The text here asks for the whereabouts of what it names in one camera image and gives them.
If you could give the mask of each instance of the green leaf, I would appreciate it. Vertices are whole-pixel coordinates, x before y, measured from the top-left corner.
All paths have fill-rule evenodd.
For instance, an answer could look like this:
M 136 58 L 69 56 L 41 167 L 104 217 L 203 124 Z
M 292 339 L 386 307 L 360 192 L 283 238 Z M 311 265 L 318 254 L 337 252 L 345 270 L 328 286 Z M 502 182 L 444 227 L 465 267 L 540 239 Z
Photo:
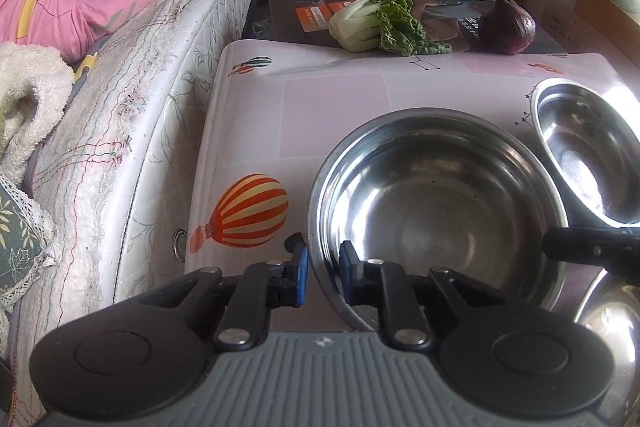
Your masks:
M 412 0 L 375 0 L 380 22 L 380 48 L 404 57 L 450 53 L 452 47 L 427 38 L 422 24 L 411 15 Z

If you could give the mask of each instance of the black handle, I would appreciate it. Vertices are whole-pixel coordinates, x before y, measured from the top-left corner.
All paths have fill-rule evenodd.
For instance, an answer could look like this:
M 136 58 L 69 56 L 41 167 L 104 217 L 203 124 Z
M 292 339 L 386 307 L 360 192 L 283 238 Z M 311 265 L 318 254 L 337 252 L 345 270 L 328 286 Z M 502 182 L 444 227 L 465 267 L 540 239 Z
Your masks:
M 545 233 L 542 250 L 553 261 L 602 266 L 614 275 L 640 277 L 640 230 L 553 228 Z
M 345 302 L 378 309 L 380 337 L 386 344 L 416 353 L 433 349 L 433 331 L 402 266 L 380 259 L 361 261 L 351 241 L 340 245 L 338 262 Z

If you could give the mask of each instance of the metal screw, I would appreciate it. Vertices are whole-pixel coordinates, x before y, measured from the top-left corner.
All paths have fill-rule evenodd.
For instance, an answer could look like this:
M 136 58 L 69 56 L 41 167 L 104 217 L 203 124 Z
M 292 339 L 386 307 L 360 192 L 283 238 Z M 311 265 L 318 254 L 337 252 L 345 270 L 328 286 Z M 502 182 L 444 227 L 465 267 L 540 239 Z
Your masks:
M 427 334 L 419 330 L 398 330 L 394 340 L 403 346 L 420 346 L 427 341 Z
M 178 229 L 174 233 L 174 255 L 175 258 L 184 263 L 187 255 L 187 232 L 183 229 Z
M 239 328 L 229 328 L 218 335 L 218 340 L 227 346 L 242 346 L 242 344 L 246 344 L 250 338 L 251 335 L 249 331 Z

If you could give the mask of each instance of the gray gripper base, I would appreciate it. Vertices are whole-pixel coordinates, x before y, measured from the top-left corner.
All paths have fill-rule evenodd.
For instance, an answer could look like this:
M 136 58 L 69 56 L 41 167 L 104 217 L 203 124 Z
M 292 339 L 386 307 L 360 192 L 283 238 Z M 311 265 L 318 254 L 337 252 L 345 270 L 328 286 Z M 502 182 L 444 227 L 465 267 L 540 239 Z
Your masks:
M 271 332 L 219 357 L 200 387 L 143 418 L 94 423 L 53 413 L 40 427 L 606 427 L 591 413 L 518 421 L 450 390 L 428 357 L 376 333 Z

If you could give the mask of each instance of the white towel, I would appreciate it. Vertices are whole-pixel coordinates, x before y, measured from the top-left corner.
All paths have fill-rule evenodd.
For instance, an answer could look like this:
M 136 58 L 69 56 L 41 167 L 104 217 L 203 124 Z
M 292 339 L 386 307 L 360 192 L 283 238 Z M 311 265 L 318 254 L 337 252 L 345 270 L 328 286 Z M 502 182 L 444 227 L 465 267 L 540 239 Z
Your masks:
M 31 153 L 60 122 L 74 72 L 56 48 L 0 44 L 0 111 L 4 140 L 0 172 L 20 185 Z

